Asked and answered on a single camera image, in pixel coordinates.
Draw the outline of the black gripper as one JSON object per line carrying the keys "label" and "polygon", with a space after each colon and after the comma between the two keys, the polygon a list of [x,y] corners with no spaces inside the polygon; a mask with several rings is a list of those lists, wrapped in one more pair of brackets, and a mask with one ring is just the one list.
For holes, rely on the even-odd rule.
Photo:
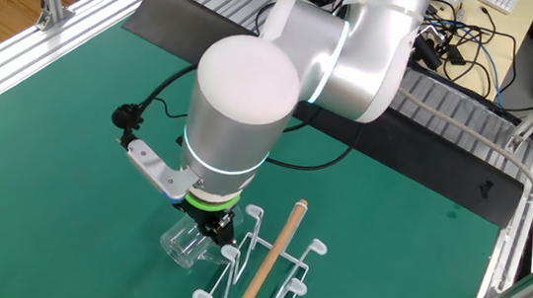
{"label": "black gripper", "polygon": [[184,211],[197,224],[197,228],[204,237],[209,237],[219,246],[235,246],[235,207],[207,211],[185,201]]}

